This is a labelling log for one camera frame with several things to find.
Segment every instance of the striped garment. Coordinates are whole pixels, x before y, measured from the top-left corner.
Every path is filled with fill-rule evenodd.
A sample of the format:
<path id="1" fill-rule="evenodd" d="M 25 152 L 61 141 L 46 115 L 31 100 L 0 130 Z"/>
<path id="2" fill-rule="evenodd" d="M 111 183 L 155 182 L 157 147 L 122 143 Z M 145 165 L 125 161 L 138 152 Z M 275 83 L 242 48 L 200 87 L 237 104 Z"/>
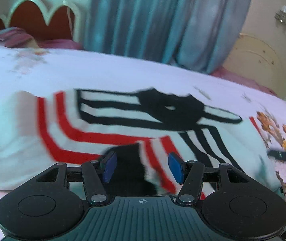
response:
<path id="1" fill-rule="evenodd" d="M 178 193 L 167 164 L 173 151 L 207 167 L 230 163 L 271 189 L 280 184 L 251 121 L 192 95 L 18 92 L 0 105 L 0 189 L 16 188 L 55 162 L 82 164 L 111 149 L 118 153 L 112 194 Z M 214 188 L 205 183 L 203 197 Z"/>

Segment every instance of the white cord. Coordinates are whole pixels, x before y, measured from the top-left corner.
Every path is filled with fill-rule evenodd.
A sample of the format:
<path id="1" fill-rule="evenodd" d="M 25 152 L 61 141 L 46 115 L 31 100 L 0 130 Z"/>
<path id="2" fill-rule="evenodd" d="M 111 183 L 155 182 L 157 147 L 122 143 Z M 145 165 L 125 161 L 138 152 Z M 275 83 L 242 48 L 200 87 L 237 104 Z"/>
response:
<path id="1" fill-rule="evenodd" d="M 72 35 L 72 39 L 73 39 L 73 25 L 72 25 L 72 19 L 70 17 L 70 8 L 67 6 L 67 18 L 68 18 L 68 23 L 70 25 L 70 34 Z"/>

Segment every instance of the mattress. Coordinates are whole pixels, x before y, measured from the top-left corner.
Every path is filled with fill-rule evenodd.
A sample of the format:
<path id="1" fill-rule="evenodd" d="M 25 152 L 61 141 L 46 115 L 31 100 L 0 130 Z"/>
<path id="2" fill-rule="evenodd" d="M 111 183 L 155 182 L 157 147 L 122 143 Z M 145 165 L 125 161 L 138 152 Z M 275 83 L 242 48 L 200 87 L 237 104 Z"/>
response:
<path id="1" fill-rule="evenodd" d="M 132 92 L 155 88 L 191 94 L 204 104 L 251 118 L 269 148 L 282 148 L 269 136 L 265 119 L 286 125 L 286 102 L 266 93 L 177 67 L 77 50 L 8 49 L 0 46 L 0 104 L 18 91 L 45 97 L 72 88 Z M 0 191 L 0 198 L 6 192 Z"/>

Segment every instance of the beige headboard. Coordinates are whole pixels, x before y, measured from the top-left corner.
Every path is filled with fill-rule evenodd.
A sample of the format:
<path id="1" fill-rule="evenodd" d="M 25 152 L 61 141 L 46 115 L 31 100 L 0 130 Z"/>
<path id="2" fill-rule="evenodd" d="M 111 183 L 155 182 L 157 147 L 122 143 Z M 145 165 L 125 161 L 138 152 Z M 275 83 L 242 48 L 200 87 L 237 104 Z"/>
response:
<path id="1" fill-rule="evenodd" d="M 268 44 L 251 35 L 240 34 L 223 66 L 274 90 L 277 95 L 283 91 L 285 73 L 279 57 Z"/>

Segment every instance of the bed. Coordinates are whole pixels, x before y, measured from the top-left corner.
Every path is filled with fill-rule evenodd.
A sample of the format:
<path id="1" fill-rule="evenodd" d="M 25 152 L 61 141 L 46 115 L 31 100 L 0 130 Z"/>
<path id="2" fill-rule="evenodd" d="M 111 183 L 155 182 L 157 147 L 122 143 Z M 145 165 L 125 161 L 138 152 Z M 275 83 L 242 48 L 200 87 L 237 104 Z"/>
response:
<path id="1" fill-rule="evenodd" d="M 74 8 L 72 10 L 77 21 L 77 14 Z M 44 17 L 47 19 L 45 23 L 49 23 L 52 13 Z M 5 17 L 1 18 L 3 27 L 9 27 L 11 21 Z M 74 24 L 73 39 L 77 41 L 78 32 L 75 31 L 75 26 L 77 25 Z M 254 147 L 261 150 L 286 149 L 286 102 L 272 95 L 209 75 L 155 62 L 79 50 L 8 49 L 0 46 L 0 105 L 19 91 L 37 97 L 47 97 L 57 91 L 72 88 L 120 93 L 155 88 L 164 94 L 190 94 L 207 106 L 236 113 L 251 124 L 251 133 L 243 135 L 243 139 L 248 137 L 248 141 L 243 142 L 244 145 L 254 138 L 258 145 Z M 256 166 L 254 158 L 246 158 Z M 268 182 L 271 183 L 268 187 L 275 190 L 281 186 L 275 174 L 272 173 L 268 177 Z M 0 190 L 0 198 L 6 193 L 7 191 Z M 210 194 L 206 189 L 203 193 L 205 196 Z"/>

